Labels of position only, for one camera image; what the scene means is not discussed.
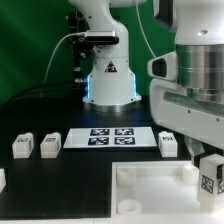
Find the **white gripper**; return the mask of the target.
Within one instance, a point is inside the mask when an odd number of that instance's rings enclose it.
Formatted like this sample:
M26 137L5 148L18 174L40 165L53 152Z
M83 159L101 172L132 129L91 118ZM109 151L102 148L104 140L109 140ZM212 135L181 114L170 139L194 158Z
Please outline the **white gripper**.
M202 142L224 150L224 105L187 97L182 86L154 78L150 83L150 109L154 122L185 135L192 165L200 166Z

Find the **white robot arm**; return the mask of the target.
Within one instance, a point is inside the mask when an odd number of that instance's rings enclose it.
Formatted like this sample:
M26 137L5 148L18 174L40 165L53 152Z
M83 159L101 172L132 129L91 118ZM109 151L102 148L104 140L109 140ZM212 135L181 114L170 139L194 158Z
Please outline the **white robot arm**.
M84 102L125 107L140 99L129 68L130 47L139 34L115 20L112 8L147 0L68 0L81 12L93 45L93 68ZM152 0L153 16L175 33L175 50L147 62L151 116L162 127L224 150L224 0Z

